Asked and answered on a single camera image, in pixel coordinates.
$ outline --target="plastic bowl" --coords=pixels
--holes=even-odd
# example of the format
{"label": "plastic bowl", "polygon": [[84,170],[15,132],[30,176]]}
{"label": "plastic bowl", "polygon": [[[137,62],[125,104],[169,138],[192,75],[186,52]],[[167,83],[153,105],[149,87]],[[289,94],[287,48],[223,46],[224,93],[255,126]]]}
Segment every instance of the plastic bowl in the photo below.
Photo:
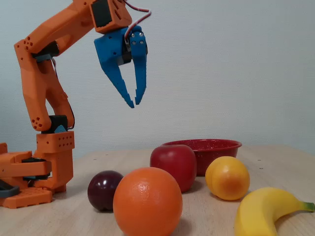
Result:
{"label": "plastic bowl", "polygon": [[194,151],[197,160],[198,176],[205,176],[208,166],[218,157],[236,157],[238,148],[242,146],[238,141],[226,139],[179,140],[162,144],[162,146],[180,144],[187,145]]}

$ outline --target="white wall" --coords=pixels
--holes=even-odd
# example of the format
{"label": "white wall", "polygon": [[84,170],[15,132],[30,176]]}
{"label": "white wall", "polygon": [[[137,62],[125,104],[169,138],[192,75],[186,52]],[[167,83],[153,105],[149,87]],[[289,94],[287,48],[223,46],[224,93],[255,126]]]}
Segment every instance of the white wall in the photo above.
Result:
{"label": "white wall", "polygon": [[[92,31],[57,59],[76,117],[75,157],[186,138],[287,144],[315,154],[314,0],[130,0],[150,7],[148,88],[130,109],[102,72]],[[0,142],[35,149],[13,44],[71,0],[2,1]],[[137,18],[139,14],[130,11]],[[133,65],[122,67],[134,97]]]}

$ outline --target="orange robotic arm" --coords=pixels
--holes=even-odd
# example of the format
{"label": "orange robotic arm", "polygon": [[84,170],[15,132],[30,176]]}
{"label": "orange robotic arm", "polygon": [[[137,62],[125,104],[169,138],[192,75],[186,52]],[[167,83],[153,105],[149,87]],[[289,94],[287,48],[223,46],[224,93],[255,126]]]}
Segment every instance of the orange robotic arm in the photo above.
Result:
{"label": "orange robotic arm", "polygon": [[55,115],[66,116],[67,124],[63,126],[73,127],[74,116],[52,58],[62,54],[93,27],[105,34],[131,23],[122,0],[73,0],[70,6],[14,45],[31,124],[42,133],[37,134],[34,155],[31,151],[7,153],[7,145],[0,144],[0,191],[3,193],[3,186],[20,190],[16,196],[0,197],[0,206],[17,208],[48,203],[53,193],[66,190],[65,185],[73,177],[74,132],[55,132],[55,128],[51,132],[55,124],[54,118],[48,115],[46,100]]}

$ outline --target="red apple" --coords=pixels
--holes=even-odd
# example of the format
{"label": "red apple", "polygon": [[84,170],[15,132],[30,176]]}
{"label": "red apple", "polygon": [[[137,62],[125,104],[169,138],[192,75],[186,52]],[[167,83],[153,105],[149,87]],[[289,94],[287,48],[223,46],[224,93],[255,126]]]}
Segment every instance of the red apple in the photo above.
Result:
{"label": "red apple", "polygon": [[165,145],[153,150],[150,166],[169,172],[177,181],[182,193],[188,191],[197,173],[196,157],[186,145]]}

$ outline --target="banana stem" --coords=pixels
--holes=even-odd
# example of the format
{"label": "banana stem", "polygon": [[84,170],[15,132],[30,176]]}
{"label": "banana stem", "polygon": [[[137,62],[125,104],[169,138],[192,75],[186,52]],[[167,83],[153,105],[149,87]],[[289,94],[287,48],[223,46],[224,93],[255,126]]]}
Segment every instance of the banana stem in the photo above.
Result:
{"label": "banana stem", "polygon": [[315,211],[315,204],[314,203],[306,203],[306,202],[302,202],[302,203],[303,203],[303,210],[307,210],[310,212]]}

